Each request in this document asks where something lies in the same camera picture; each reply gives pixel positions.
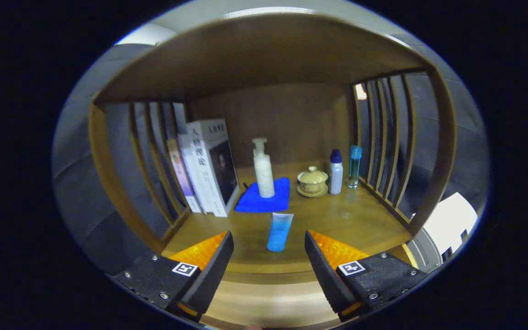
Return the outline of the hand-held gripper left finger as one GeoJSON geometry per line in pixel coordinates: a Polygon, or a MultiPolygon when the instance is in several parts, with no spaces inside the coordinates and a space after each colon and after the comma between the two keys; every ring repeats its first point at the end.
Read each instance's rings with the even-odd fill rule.
{"type": "Polygon", "coordinates": [[[198,322],[214,298],[234,249],[225,231],[168,257],[147,253],[114,282],[153,307],[198,322]]]}

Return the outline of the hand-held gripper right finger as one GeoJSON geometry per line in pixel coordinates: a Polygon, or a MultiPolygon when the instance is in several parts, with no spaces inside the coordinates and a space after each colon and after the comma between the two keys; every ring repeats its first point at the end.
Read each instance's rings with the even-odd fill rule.
{"type": "Polygon", "coordinates": [[[321,290],[342,322],[386,306],[428,276],[391,253],[369,255],[313,230],[306,230],[304,246],[321,290]]]}

